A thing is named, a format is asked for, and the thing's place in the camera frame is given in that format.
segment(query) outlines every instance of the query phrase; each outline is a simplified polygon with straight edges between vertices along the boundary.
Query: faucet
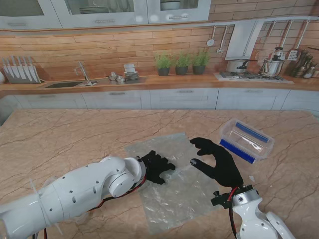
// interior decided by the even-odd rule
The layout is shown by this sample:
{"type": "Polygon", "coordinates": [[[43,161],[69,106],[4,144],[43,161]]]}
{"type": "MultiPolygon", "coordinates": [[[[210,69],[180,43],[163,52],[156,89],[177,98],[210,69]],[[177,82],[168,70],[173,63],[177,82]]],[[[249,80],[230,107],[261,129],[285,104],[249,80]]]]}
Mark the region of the faucet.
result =
{"type": "Polygon", "coordinates": [[[79,66],[76,67],[76,68],[74,68],[74,71],[75,71],[76,75],[77,75],[77,76],[79,75],[77,69],[80,68],[80,70],[81,70],[81,72],[82,72],[82,74],[83,74],[83,76],[84,76],[84,79],[85,79],[85,81],[86,81],[86,85],[87,85],[87,86],[93,85],[92,82],[91,82],[91,80],[90,80],[90,78],[89,78],[88,75],[86,74],[86,71],[85,71],[84,66],[82,65],[82,63],[79,61],[78,64],[79,64],[79,66]]]}

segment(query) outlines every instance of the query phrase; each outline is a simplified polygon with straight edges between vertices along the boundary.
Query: potted plant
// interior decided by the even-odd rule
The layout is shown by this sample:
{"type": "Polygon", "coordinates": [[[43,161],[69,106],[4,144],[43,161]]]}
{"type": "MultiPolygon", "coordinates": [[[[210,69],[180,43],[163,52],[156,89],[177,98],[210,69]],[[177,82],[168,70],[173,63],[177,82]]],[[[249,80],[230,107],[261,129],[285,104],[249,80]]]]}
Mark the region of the potted plant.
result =
{"type": "Polygon", "coordinates": [[[174,56],[174,65],[177,75],[186,75],[188,66],[191,63],[191,58],[189,53],[180,53],[177,57],[174,56]]]}
{"type": "Polygon", "coordinates": [[[158,69],[159,76],[167,76],[169,74],[171,59],[165,54],[165,52],[163,52],[162,55],[155,55],[155,64],[158,69]]]}
{"type": "Polygon", "coordinates": [[[209,52],[202,51],[194,55],[193,58],[193,73],[195,75],[202,75],[205,67],[209,61],[209,52]]]}

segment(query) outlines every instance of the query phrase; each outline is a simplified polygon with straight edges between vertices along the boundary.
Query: cabinet handle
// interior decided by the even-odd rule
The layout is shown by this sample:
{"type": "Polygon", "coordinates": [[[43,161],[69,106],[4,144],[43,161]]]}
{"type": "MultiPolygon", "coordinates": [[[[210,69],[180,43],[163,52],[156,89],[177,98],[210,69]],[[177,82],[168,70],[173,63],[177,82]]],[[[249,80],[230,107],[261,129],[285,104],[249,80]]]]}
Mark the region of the cabinet handle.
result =
{"type": "Polygon", "coordinates": [[[54,98],[55,95],[43,95],[43,96],[39,96],[40,98],[54,98]]]}
{"type": "Polygon", "coordinates": [[[118,92],[118,93],[112,92],[112,93],[110,93],[110,96],[118,96],[118,95],[125,95],[125,92],[118,92]]]}
{"type": "Polygon", "coordinates": [[[188,15],[185,15],[185,16],[170,16],[168,18],[169,19],[183,19],[183,18],[188,18],[188,15]]]}
{"type": "Polygon", "coordinates": [[[94,22],[95,22],[95,23],[100,24],[100,23],[110,23],[110,22],[115,22],[115,20],[114,20],[114,19],[95,20],[94,22]]]}
{"type": "Polygon", "coordinates": [[[194,93],[194,91],[178,91],[177,93],[194,93]]]}
{"type": "Polygon", "coordinates": [[[262,90],[246,90],[246,93],[263,93],[264,91],[262,90]]]}
{"type": "Polygon", "coordinates": [[[7,25],[9,26],[26,26],[25,22],[8,22],[7,25]]]}

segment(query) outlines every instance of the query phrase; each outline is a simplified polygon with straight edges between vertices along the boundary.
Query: kitchen counter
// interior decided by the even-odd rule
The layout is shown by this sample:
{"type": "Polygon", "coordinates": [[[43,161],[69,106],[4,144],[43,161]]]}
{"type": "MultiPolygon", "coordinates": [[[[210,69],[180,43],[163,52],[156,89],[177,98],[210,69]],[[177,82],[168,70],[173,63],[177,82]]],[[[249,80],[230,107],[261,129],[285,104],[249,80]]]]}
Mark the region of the kitchen counter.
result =
{"type": "Polygon", "coordinates": [[[150,90],[150,89],[172,89],[172,88],[272,88],[272,89],[294,89],[319,91],[319,79],[317,78],[293,78],[284,76],[285,79],[293,81],[294,84],[268,83],[268,82],[233,82],[219,81],[213,74],[186,76],[169,75],[161,77],[158,75],[144,76],[138,83],[132,84],[110,84],[108,80],[97,79],[99,82],[88,87],[68,87],[45,89],[43,84],[1,84],[0,96],[24,95],[24,94],[57,94],[78,92],[101,92],[101,91],[127,91],[127,90],[150,90]]]}
{"type": "MultiPolygon", "coordinates": [[[[249,164],[234,158],[245,184],[253,184],[263,197],[260,209],[279,215],[297,239],[317,238],[319,122],[308,112],[18,110],[0,127],[0,204],[32,193],[29,178],[40,189],[48,178],[107,155],[126,157],[124,147],[138,141],[186,132],[189,138],[202,136],[218,143],[220,128],[231,118],[275,139],[272,153],[261,162],[249,164]]],[[[214,161],[211,156],[204,160],[214,161]]],[[[229,189],[220,187],[220,191],[229,189]]],[[[235,222],[241,223],[236,215],[235,222]]],[[[151,236],[138,193],[106,202],[82,224],[64,222],[59,226],[64,235],[50,227],[50,239],[233,238],[224,209],[151,236]]]]}

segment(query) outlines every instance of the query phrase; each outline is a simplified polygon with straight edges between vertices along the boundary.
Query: robotic arm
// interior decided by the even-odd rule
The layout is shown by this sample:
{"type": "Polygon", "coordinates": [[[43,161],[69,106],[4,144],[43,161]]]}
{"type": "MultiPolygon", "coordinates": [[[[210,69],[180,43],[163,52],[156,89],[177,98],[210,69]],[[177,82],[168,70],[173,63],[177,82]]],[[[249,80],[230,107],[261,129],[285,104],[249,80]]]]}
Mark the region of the robotic arm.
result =
{"type": "Polygon", "coordinates": [[[107,199],[124,196],[146,179],[163,184],[159,175],[167,170],[175,170],[175,166],[151,151],[141,159],[106,157],[70,171],[40,191],[34,188],[33,194],[0,206],[6,238],[27,238],[52,224],[98,208],[107,199]]]}
{"type": "Polygon", "coordinates": [[[243,179],[233,157],[226,149],[205,138],[194,138],[190,142],[200,149],[198,155],[212,154],[216,159],[214,168],[195,158],[190,161],[191,165],[220,185],[232,188],[230,193],[222,195],[218,191],[214,192],[215,198],[211,202],[214,206],[222,205],[229,209],[232,230],[237,239],[295,239],[276,214],[264,214],[258,209],[263,199],[252,185],[243,186],[243,179]],[[238,233],[233,221],[233,211],[242,218],[238,233]]]}

